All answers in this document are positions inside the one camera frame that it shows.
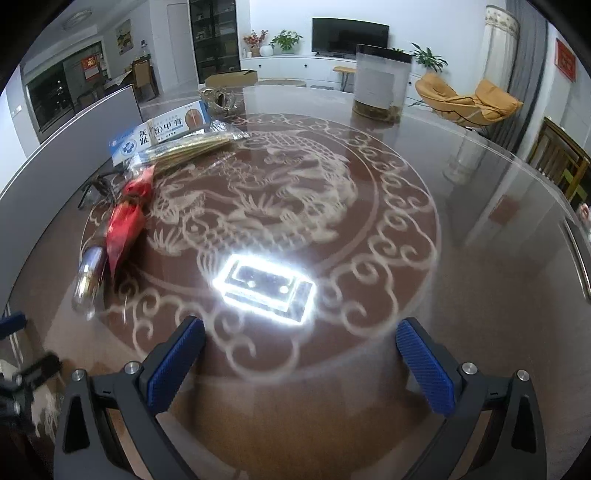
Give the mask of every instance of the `blue gripper pad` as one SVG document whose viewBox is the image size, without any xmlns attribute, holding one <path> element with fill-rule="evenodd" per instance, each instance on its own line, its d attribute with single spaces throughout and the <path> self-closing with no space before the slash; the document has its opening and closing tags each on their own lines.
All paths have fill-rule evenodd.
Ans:
<svg viewBox="0 0 591 480">
<path fill-rule="evenodd" d="M 417 379 L 431 409 L 446 417 L 456 408 L 462 387 L 459 364 L 447 349 L 435 344 L 415 318 L 396 328 L 396 346 Z"/>
<path fill-rule="evenodd" d="M 23 312 L 16 312 L 8 317 L 0 319 L 0 340 L 11 336 L 13 333 L 22 330 L 27 324 L 27 319 Z"/>
<path fill-rule="evenodd" d="M 159 343 L 146 357 L 139 389 L 153 415 L 168 410 L 193 362 L 205 344 L 203 321 L 189 316 L 166 343 Z"/>
</svg>

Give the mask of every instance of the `light switch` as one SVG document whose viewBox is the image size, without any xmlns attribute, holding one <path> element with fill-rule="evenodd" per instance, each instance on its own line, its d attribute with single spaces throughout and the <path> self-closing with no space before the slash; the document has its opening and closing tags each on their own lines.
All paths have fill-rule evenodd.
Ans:
<svg viewBox="0 0 591 480">
<path fill-rule="evenodd" d="M 22 110 L 22 105 L 17 106 L 12 112 L 10 112 L 12 118 L 16 117 L 17 113 Z"/>
</svg>

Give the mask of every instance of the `ceiling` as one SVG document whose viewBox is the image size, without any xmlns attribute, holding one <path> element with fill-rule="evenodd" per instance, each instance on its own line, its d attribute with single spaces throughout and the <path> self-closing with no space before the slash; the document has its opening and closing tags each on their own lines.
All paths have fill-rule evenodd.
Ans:
<svg viewBox="0 0 591 480">
<path fill-rule="evenodd" d="M 31 59 L 51 45 L 65 40 L 71 35 L 81 32 L 85 28 L 98 25 L 99 30 L 116 15 L 129 12 L 145 0 L 74 0 L 51 24 L 37 37 L 26 59 Z M 82 10 L 92 10 L 92 15 L 69 30 L 62 28 L 62 23 L 68 17 Z"/>
</svg>

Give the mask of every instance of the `plastic bag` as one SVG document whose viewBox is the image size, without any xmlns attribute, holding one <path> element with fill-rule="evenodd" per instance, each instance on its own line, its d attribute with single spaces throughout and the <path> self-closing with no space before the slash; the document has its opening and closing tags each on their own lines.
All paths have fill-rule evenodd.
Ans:
<svg viewBox="0 0 591 480">
<path fill-rule="evenodd" d="M 121 199 L 113 210 L 106 234 L 106 250 L 113 279 L 145 226 L 143 208 L 151 201 L 154 177 L 197 155 L 249 137 L 233 125 L 212 121 L 184 137 L 138 152 L 130 159 L 126 171 L 128 181 L 121 190 Z"/>
<path fill-rule="evenodd" d="M 144 168 L 154 166 L 154 176 L 159 176 L 197 155 L 249 137 L 249 134 L 231 124 L 214 120 L 184 137 L 136 153 L 129 161 L 128 172 L 131 177 L 135 177 Z"/>
<path fill-rule="evenodd" d="M 127 182 L 121 190 L 121 202 L 113 209 L 106 234 L 106 250 L 111 278 L 129 253 L 146 219 L 144 205 L 152 199 L 154 166 L 145 168 L 137 178 Z"/>
</svg>

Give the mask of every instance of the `glass table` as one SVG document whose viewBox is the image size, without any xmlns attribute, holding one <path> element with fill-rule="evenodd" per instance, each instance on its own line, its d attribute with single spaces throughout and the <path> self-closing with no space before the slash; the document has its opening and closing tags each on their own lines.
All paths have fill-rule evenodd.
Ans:
<svg viewBox="0 0 591 480">
<path fill-rule="evenodd" d="M 200 478 L 395 479 L 443 421 L 395 347 L 415 316 L 460 363 L 530 373 L 548 477 L 561 477 L 591 434 L 589 247 L 573 245 L 580 223 L 561 193 L 431 112 L 389 126 L 352 113 L 350 94 L 285 86 L 243 100 L 231 121 L 251 137 L 158 181 L 91 322 L 70 299 L 104 210 L 64 206 L 10 299 L 36 348 L 65 374 L 118 371 L 194 313 L 205 350 L 158 420 Z"/>
</svg>

